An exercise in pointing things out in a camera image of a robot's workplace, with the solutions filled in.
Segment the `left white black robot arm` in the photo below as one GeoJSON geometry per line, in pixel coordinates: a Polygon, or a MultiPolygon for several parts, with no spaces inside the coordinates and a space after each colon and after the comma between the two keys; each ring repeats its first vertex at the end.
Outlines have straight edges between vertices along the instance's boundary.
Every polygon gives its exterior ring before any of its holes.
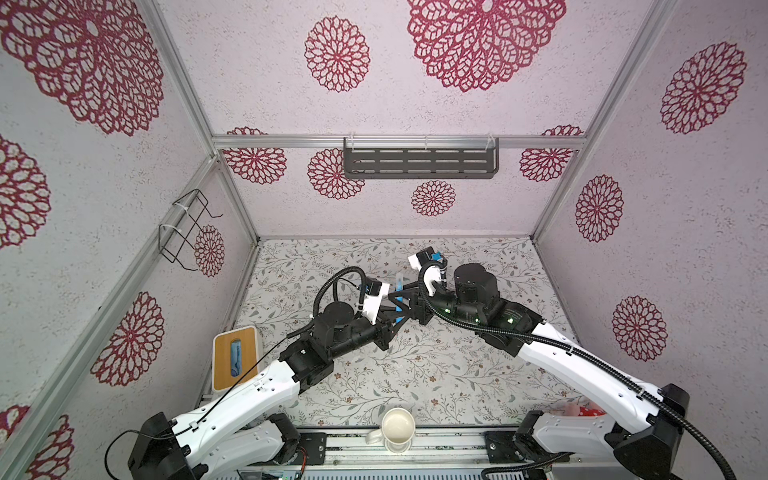
{"type": "Polygon", "coordinates": [[[334,370],[336,358],[369,343],[387,350],[412,316],[387,307],[370,321],[344,302],[332,302],[259,373],[216,401],[173,419],[144,422],[127,461],[134,479],[213,479],[251,463],[287,463],[300,434],[279,412],[334,370]]]}

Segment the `blue marker pen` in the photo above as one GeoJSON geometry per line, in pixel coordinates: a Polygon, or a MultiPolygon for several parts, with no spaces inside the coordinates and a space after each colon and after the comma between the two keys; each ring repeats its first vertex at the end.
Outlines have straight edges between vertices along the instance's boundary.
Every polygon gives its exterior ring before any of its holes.
{"type": "MultiPolygon", "coordinates": [[[[403,282],[401,280],[398,280],[395,291],[396,292],[401,292],[403,290],[403,287],[404,287],[403,282]]],[[[404,298],[402,296],[398,296],[396,298],[396,300],[394,301],[395,311],[396,312],[403,312],[404,311],[405,306],[404,306],[403,300],[404,300],[404,298]]],[[[401,323],[403,321],[403,319],[404,319],[403,315],[397,316],[395,318],[395,324],[401,323]]]]}

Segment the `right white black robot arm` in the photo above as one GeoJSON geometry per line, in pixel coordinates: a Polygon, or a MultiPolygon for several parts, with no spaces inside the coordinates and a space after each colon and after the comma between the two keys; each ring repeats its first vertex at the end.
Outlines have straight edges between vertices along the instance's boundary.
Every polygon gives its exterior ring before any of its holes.
{"type": "Polygon", "coordinates": [[[674,384],[657,387],[617,369],[561,335],[539,314],[507,300],[496,277],[477,263],[445,280],[444,265],[416,265],[418,278],[388,296],[398,323],[433,318],[469,330],[488,345],[544,368],[603,410],[606,425],[584,417],[529,412],[514,433],[513,445],[526,469],[543,469],[575,454],[612,456],[640,479],[671,479],[687,421],[690,397],[674,384]]]}

